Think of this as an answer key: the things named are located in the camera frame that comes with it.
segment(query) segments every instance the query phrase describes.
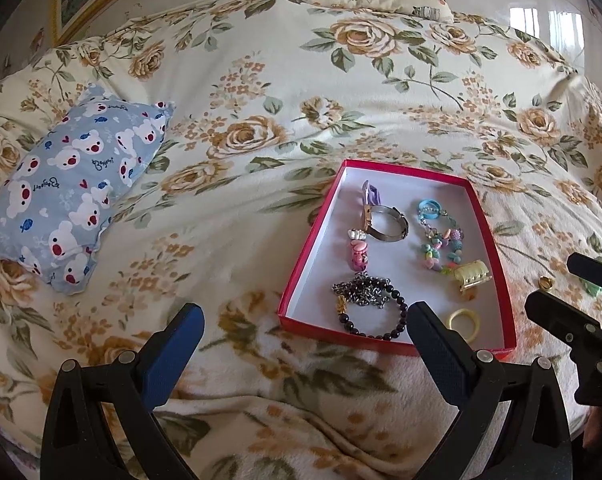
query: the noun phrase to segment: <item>beaded bracelet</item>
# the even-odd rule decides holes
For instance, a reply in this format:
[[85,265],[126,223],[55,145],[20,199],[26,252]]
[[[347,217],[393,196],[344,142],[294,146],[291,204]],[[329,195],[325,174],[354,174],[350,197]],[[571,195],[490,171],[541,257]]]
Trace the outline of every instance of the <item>beaded bracelet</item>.
[[[457,221],[441,207],[436,200],[423,200],[417,206],[417,216],[419,223],[425,229],[425,235],[430,240],[429,244],[423,244],[421,250],[425,255],[424,265],[428,269],[437,272],[449,273],[452,269],[461,263],[464,233],[457,224]],[[439,217],[447,217],[450,228],[444,233],[438,232],[434,227],[428,224],[427,220],[434,220]],[[447,259],[450,260],[446,266],[441,265],[439,250],[450,246],[450,252]]]
[[[337,314],[346,332],[370,339],[390,341],[397,339],[399,334],[405,330],[408,306],[405,304],[405,299],[401,296],[401,293],[396,290],[389,279],[371,278],[367,275],[367,272],[358,272],[350,282],[332,285],[332,291],[337,295]],[[348,303],[356,303],[361,306],[374,304],[379,308],[383,308],[390,298],[395,300],[399,307],[399,323],[394,330],[383,335],[366,335],[364,332],[360,332],[347,314]]]

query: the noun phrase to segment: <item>blue ring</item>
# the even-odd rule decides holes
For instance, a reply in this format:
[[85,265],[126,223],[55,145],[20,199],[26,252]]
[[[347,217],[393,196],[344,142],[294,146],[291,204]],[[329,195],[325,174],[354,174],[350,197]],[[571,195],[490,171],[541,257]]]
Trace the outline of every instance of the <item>blue ring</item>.
[[[422,211],[425,209],[436,209],[437,212],[436,213],[423,213]],[[439,216],[441,216],[441,204],[439,202],[437,202],[436,200],[422,200],[421,202],[419,202],[419,205],[417,206],[417,212],[419,213],[419,215],[423,216],[425,219],[427,220],[434,220],[439,218]]]

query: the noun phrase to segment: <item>bed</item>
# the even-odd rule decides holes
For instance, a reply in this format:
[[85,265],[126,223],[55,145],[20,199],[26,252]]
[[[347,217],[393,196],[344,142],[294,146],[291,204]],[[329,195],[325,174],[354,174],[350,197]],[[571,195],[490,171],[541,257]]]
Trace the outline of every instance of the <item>bed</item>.
[[554,294],[602,323],[602,294],[565,264],[573,251],[602,256],[602,101],[547,45],[460,12],[448,25],[298,0],[200,0],[60,46],[1,81],[0,185],[89,82],[174,101],[175,118],[118,204],[84,293],[55,293],[0,261],[0,428],[21,449],[40,453],[63,360],[110,363],[194,301],[204,339],[155,414],[197,475],[412,476],[456,414],[420,359],[292,335],[276,316],[344,158],[470,180],[512,298],[508,360],[547,356],[571,431],[582,427],[569,349],[523,304],[550,276]]

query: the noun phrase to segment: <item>bear print pillowcase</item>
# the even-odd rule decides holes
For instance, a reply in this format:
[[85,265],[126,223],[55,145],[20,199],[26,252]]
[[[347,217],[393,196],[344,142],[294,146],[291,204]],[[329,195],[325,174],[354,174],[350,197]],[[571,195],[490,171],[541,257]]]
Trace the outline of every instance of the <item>bear print pillowcase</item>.
[[54,290],[81,292],[112,206],[159,150],[172,106],[117,99],[90,85],[0,188],[0,259]]

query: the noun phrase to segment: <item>yellow ring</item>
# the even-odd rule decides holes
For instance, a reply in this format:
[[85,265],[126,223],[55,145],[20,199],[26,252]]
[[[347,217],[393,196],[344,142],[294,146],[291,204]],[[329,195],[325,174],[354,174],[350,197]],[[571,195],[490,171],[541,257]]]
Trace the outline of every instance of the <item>yellow ring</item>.
[[538,285],[541,290],[550,290],[555,285],[555,280],[547,276],[541,276]]
[[459,310],[457,310],[456,312],[453,312],[452,314],[450,314],[450,317],[447,318],[447,328],[449,330],[454,330],[452,328],[452,321],[459,316],[466,316],[469,317],[472,322],[475,325],[475,330],[472,333],[472,335],[468,338],[463,338],[465,340],[466,343],[472,343],[472,341],[474,341],[476,339],[476,337],[479,335],[479,327],[481,326],[481,322],[479,320],[479,316],[477,316],[476,312],[474,310],[470,310],[468,308],[460,308]]

